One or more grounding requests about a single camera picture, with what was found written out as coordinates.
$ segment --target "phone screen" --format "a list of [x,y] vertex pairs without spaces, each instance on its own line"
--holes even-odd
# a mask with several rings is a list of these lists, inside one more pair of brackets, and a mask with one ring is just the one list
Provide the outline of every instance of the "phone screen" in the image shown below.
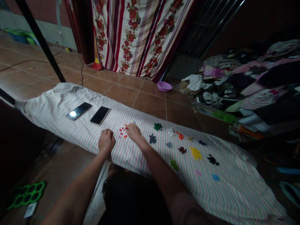
[[67,117],[72,120],[76,120],[78,117],[80,117],[83,113],[85,113],[90,107],[92,107],[91,104],[84,102],[80,106],[78,106],[76,109],[74,109],[72,112],[67,114]]
[[91,123],[101,124],[102,121],[105,119],[107,113],[109,112],[109,108],[101,106],[100,109],[95,113],[93,118],[90,120]]

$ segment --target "purple plastic bowl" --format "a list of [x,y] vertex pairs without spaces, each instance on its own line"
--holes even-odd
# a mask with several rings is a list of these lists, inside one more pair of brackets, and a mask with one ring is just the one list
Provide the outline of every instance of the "purple plastic bowl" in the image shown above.
[[157,87],[162,92],[168,92],[172,89],[172,86],[170,84],[163,81],[158,82]]

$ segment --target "curtain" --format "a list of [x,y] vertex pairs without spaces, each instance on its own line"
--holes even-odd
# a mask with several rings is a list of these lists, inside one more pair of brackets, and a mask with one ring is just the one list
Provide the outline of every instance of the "curtain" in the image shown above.
[[96,57],[106,69],[159,81],[194,0],[92,0]]

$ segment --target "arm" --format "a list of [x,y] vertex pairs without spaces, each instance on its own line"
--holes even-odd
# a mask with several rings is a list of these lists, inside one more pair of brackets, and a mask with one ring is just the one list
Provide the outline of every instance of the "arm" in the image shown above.
[[126,126],[128,136],[143,153],[151,174],[156,181],[174,224],[211,224],[194,197],[169,167],[165,160],[150,146],[133,123]]
[[105,129],[101,132],[98,155],[65,190],[42,225],[83,223],[100,171],[115,143],[116,140],[111,130]]

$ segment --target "bed sheet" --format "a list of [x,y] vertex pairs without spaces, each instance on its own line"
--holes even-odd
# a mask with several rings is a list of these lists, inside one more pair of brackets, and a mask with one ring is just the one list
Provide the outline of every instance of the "bed sheet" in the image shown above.
[[[93,107],[75,121],[68,119],[66,114],[83,102]],[[103,124],[90,123],[101,106],[111,108]],[[156,136],[157,141],[151,146],[169,165],[171,160],[176,161],[178,177],[208,213],[232,224],[284,222],[285,209],[256,168],[248,162],[248,156],[238,146],[218,137],[158,119],[72,83],[60,83],[39,97],[16,101],[16,108],[35,125],[95,154],[98,153],[101,131],[111,129],[116,139],[112,162],[149,176],[149,167],[137,145],[129,137],[124,137],[126,134],[122,128],[135,121],[147,140],[151,134]],[[155,123],[160,123],[162,130],[156,131]],[[173,137],[168,134],[169,128],[175,130]],[[168,142],[172,143],[172,148],[166,146]],[[181,154],[181,147],[187,152]],[[200,151],[202,159],[195,160],[190,148]],[[210,155],[219,165],[212,164],[213,160],[208,159]]]

